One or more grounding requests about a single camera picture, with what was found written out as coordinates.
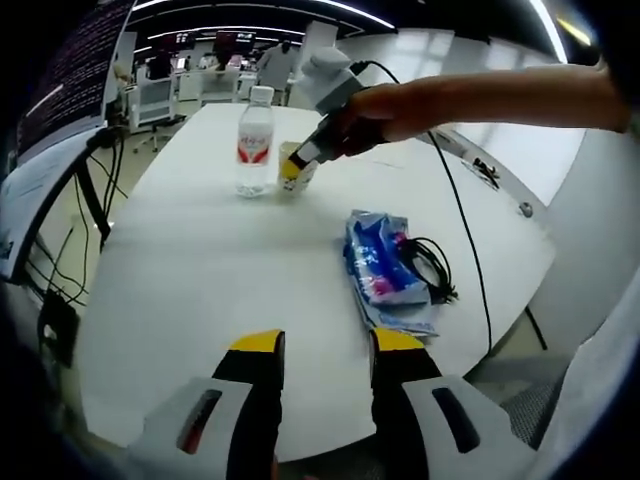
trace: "hand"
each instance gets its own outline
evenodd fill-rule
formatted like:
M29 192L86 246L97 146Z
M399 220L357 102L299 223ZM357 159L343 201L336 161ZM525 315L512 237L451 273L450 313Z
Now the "hand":
M428 88L424 80L420 88L415 82L403 85L384 84L356 93L339 119L340 128L346 132L358 118L378 120L382 136L389 142L398 142L425 132L443 123L429 97L437 94ZM362 153L372 146L347 145L345 155Z

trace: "paper cup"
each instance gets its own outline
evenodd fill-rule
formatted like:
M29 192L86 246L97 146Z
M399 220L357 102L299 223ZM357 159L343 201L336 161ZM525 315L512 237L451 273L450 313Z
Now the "paper cup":
M278 167L278 192L287 196L295 196L304 192L313 175L318 168L318 162L311 162L302 170L297 178L287 178L282 174L282 165L289 159L291 154L300 146L299 142L282 142L279 149L279 167Z

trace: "bottle cap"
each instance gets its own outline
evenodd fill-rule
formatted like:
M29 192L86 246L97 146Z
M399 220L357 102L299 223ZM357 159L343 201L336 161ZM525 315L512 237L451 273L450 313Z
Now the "bottle cap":
M251 101L260 103L271 103L273 100L273 88L266 86L257 86L251 89Z

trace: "water bottle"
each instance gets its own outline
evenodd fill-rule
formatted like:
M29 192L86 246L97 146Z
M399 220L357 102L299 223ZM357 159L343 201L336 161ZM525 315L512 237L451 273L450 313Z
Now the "water bottle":
M273 141L273 88L253 87L249 106L238 127L236 191L243 197L255 197L267 185L269 154Z

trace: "ceiling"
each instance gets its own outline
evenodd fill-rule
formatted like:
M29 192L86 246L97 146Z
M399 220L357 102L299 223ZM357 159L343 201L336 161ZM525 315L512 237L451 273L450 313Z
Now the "ceiling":
M147 2L151 5L139 8ZM339 38L393 33L398 28L439 28L484 41L489 37L502 38L555 56L529 0L335 0L338 2L367 12L395 28L318 0L140 0L128 30L139 33L137 46L142 48L149 44L149 36L176 30L259 26L304 32L310 21L319 20L337 25ZM569 59L580 62L584 49L564 30L557 29ZM300 40L300 36L282 32L259 33L271 38Z

